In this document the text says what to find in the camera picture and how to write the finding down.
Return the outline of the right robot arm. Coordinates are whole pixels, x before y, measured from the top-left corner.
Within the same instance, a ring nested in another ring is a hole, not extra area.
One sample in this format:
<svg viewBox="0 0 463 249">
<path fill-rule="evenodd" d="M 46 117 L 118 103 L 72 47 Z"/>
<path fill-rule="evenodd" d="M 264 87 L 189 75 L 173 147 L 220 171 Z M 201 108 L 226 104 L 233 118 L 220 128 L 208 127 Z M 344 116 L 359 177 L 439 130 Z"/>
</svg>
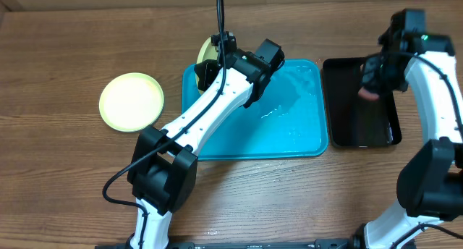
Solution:
<svg viewBox="0 0 463 249">
<path fill-rule="evenodd" d="M 365 90 L 390 93 L 411 88 L 422 125 L 423 146 L 401 170 L 397 199 L 377 219 L 362 225 L 348 248 L 413 248 L 413 239 L 443 228 L 462 215 L 462 94 L 456 76 L 456 54 L 447 35 L 387 32 L 382 50 L 368 57 Z"/>
</svg>

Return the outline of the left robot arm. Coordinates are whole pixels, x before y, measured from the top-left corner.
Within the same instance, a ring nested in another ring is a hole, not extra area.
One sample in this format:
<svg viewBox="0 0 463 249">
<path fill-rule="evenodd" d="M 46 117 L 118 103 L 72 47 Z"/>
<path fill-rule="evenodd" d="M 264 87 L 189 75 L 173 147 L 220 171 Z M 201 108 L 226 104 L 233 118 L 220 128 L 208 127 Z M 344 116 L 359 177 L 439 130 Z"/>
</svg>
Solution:
<svg viewBox="0 0 463 249">
<path fill-rule="evenodd" d="M 266 39 L 256 52 L 237 48 L 236 38 L 212 35 L 194 66 L 200 97 L 162 129 L 139 135 L 127 180 L 138 207 L 135 233 L 126 248 L 166 248 L 172 214 L 195 186 L 198 156 L 212 134 L 237 108 L 256 102 L 284 61 L 281 47 Z"/>
</svg>

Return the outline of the orange green scrub sponge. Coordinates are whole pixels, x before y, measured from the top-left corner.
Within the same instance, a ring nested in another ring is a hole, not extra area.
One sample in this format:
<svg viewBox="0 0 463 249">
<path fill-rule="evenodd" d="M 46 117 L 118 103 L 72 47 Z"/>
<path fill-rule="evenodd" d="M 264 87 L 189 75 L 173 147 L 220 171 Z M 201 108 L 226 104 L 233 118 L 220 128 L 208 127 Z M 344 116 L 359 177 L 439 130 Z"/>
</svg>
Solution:
<svg viewBox="0 0 463 249">
<path fill-rule="evenodd" d="M 371 93 L 365 88 L 360 88 L 358 91 L 358 96 L 367 100 L 367 101 L 377 101 L 380 96 L 377 93 Z"/>
</svg>

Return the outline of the yellow-green plate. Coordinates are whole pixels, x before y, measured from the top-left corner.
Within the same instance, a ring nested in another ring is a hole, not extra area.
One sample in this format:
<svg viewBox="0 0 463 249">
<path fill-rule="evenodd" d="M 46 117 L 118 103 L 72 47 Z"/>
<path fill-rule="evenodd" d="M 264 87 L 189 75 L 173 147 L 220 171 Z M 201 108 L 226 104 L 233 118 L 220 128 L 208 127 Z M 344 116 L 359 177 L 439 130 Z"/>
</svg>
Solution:
<svg viewBox="0 0 463 249">
<path fill-rule="evenodd" d="M 152 125 L 164 106 L 162 87 L 149 75 L 130 72 L 114 78 L 102 91 L 102 120 L 120 132 L 137 132 Z"/>
<path fill-rule="evenodd" d="M 212 44 L 211 37 L 209 37 L 201 46 L 194 66 L 196 86 L 200 94 L 206 92 L 217 77 L 217 58 L 218 50 Z"/>
</svg>

